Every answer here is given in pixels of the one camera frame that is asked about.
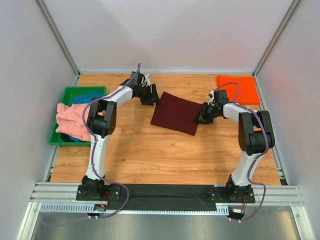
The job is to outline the folded orange t shirt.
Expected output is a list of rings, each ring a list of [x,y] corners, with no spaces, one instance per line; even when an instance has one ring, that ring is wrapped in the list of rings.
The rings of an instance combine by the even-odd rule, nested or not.
[[[227,97],[233,101],[236,96],[236,102],[241,105],[258,105],[260,98],[257,93],[255,80],[252,76],[230,77],[217,76],[216,85],[219,90],[226,90]]]

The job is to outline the blue t shirt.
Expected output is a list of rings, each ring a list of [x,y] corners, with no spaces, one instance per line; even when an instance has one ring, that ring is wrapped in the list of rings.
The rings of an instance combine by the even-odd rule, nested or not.
[[[101,98],[104,94],[102,92],[92,92],[83,95],[75,96],[71,99],[69,106],[71,107],[74,104],[87,104],[93,101],[94,99]],[[68,136],[69,140],[67,142],[80,143],[83,142],[79,138],[73,137],[72,135]]]

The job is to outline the green plastic bin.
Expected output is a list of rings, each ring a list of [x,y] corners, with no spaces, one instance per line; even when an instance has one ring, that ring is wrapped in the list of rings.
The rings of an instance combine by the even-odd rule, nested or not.
[[[104,97],[106,95],[107,88],[105,86],[73,86],[73,87],[66,87],[64,89],[64,93],[62,96],[62,100],[60,103],[63,103],[69,106],[71,99],[79,96],[85,95],[88,93],[103,93]],[[83,141],[83,142],[68,142],[69,140],[68,135],[63,133],[56,133],[56,128],[58,127],[56,116],[55,116],[55,123],[53,124],[53,128],[51,131],[51,135],[49,137],[49,144],[53,146],[90,146],[90,141]]]

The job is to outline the aluminium rail frame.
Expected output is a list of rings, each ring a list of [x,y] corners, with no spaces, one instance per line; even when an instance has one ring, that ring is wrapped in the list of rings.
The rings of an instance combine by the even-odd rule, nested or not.
[[[37,182],[33,188],[30,202],[76,201],[77,182]],[[304,206],[301,193],[294,185],[266,186],[264,206]]]

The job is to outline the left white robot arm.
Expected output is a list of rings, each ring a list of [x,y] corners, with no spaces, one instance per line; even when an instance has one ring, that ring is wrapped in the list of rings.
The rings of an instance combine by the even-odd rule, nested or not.
[[[161,103],[156,84],[151,83],[149,74],[133,71],[130,78],[122,82],[115,91],[93,100],[84,108],[82,120],[91,134],[90,160],[78,186],[76,200],[107,200],[105,158],[108,141],[116,129],[118,107],[133,98],[140,99],[141,104],[147,106]]]

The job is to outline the pink t shirt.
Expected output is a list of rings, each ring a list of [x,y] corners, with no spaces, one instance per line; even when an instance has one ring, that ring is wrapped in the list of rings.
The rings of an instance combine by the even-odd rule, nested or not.
[[[83,121],[83,112],[88,104],[76,103],[72,106],[63,103],[57,104],[56,133],[66,134],[82,142],[91,141],[91,133],[87,130]]]

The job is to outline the maroon t shirt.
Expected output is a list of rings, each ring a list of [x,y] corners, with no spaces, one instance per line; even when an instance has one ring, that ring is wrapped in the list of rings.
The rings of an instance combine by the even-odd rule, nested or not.
[[[194,119],[202,105],[167,92],[162,94],[160,100],[161,104],[156,105],[150,124],[194,136],[198,127]]]

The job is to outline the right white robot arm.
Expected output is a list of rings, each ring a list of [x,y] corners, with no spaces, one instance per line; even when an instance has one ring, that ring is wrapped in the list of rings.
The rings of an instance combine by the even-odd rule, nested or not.
[[[210,101],[204,102],[194,119],[208,125],[215,118],[234,120],[238,124],[238,144],[241,150],[237,166],[225,186],[210,186],[207,193],[213,203],[254,203],[253,174],[264,155],[274,147],[275,136],[270,113],[252,110],[231,102],[226,90],[212,91]]]

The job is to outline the black base mat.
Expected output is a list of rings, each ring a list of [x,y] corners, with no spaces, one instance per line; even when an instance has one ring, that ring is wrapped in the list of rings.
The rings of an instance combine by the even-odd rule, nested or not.
[[[108,210],[122,205],[128,211],[215,211],[216,204],[253,204],[252,187],[174,184],[117,184],[107,185],[106,201],[94,201]]]

